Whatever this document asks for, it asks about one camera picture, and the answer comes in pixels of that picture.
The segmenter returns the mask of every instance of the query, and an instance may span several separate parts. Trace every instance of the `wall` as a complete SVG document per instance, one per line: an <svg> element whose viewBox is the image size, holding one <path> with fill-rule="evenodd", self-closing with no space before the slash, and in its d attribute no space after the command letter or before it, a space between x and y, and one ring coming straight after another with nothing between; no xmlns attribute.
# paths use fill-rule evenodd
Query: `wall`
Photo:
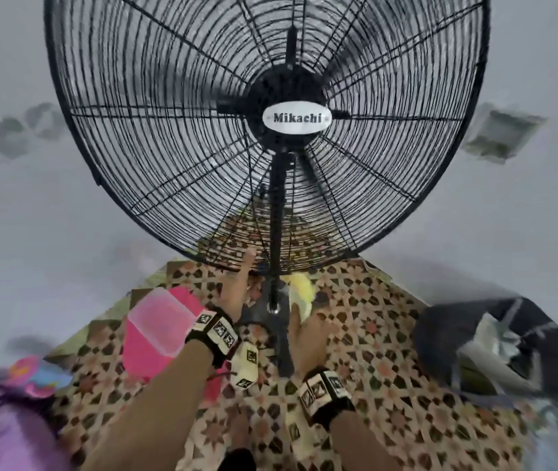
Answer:
<svg viewBox="0 0 558 471"><path fill-rule="evenodd" d="M504 166L457 153L431 195L364 256L427 303L534 300L558 323L558 0L492 0L480 102L548 123Z"/></svg>
<svg viewBox="0 0 558 471"><path fill-rule="evenodd" d="M55 102L42 0L0 0L0 120ZM71 136L0 155L0 365L45 353L175 256L96 187Z"/></svg>

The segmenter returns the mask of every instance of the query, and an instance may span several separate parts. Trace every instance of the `pink dustpan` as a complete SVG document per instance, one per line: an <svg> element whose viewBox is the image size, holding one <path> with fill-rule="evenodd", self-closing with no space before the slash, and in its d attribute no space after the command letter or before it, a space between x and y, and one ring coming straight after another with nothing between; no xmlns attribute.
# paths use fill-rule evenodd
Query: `pink dustpan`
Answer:
<svg viewBox="0 0 558 471"><path fill-rule="evenodd" d="M126 371L148 381L178 355L189 329L203 310L189 289L155 288L129 312L122 360ZM217 373L226 372L223 367ZM204 399L215 401L222 378L207 382Z"/></svg>

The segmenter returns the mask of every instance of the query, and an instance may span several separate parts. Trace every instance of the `foot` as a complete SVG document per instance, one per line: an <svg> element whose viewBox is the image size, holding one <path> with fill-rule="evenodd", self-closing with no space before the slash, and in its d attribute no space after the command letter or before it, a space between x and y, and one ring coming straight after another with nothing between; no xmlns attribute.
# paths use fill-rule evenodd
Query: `foot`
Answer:
<svg viewBox="0 0 558 471"><path fill-rule="evenodd" d="M251 448L250 425L245 410L238 408L236 416L231 421L229 434L231 435L231 449Z"/></svg>

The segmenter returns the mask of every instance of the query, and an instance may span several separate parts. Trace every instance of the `translucent pink lid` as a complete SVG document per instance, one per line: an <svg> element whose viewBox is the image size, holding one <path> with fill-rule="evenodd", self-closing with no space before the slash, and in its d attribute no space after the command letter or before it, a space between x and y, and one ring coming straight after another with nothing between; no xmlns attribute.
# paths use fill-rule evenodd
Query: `translucent pink lid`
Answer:
<svg viewBox="0 0 558 471"><path fill-rule="evenodd" d="M196 316L169 291L155 288L129 312L128 320L161 355L175 357Z"/></svg>

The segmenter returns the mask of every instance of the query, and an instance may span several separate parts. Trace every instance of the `wristband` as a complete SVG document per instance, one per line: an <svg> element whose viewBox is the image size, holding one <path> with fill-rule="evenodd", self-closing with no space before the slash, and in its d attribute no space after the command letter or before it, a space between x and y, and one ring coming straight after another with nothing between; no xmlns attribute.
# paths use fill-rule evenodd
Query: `wristband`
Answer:
<svg viewBox="0 0 558 471"><path fill-rule="evenodd" d="M343 411L355 411L351 395L338 374L326 367L316 367L305 376L298 396L306 414L327 433L333 419Z"/></svg>
<svg viewBox="0 0 558 471"><path fill-rule="evenodd" d="M239 345L233 320L219 307L200 313L185 337L185 343L190 340L200 340L211 350L214 369L219 369L227 358L232 357Z"/></svg>

